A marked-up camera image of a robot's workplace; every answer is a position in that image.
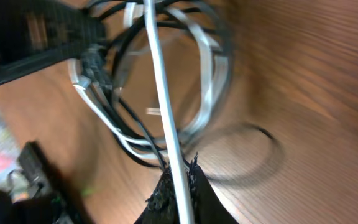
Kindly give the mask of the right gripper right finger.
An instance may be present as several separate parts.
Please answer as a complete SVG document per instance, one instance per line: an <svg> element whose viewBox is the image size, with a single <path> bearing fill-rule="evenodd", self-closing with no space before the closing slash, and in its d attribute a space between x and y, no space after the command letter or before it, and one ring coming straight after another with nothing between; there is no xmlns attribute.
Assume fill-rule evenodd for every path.
<svg viewBox="0 0 358 224"><path fill-rule="evenodd" d="M214 192L208 178L198 165L198 154L188 164L191 203L197 224L237 224Z"/></svg>

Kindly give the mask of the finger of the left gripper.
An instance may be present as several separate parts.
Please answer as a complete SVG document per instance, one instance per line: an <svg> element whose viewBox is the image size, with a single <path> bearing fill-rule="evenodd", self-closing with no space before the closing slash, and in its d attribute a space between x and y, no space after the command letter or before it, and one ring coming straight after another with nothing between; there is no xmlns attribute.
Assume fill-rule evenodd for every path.
<svg viewBox="0 0 358 224"><path fill-rule="evenodd" d="M0 0L0 85L78 58L106 40L104 24L53 0Z"/></svg>

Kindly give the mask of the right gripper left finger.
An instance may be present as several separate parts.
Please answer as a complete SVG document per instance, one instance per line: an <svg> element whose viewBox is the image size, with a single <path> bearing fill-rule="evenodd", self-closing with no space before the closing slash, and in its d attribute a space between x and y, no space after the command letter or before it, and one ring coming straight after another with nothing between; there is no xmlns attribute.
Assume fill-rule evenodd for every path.
<svg viewBox="0 0 358 224"><path fill-rule="evenodd" d="M175 190L170 168L166 168L152 192L145 201L146 207L135 224L179 223Z"/></svg>

